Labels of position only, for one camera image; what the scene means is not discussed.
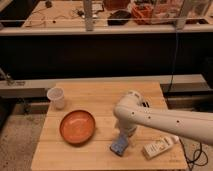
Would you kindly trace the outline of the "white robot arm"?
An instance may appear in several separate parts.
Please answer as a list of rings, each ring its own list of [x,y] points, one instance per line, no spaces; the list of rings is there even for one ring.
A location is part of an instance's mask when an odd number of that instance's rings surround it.
[[[144,107],[137,91],[128,91],[115,105],[118,129],[131,136],[138,125],[213,146],[213,113]]]

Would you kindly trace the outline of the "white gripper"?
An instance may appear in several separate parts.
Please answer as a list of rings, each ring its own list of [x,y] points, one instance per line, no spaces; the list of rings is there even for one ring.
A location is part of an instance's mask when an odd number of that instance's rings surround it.
[[[133,136],[137,129],[137,126],[135,124],[122,120],[117,120],[115,127],[119,130],[120,135],[127,138]]]

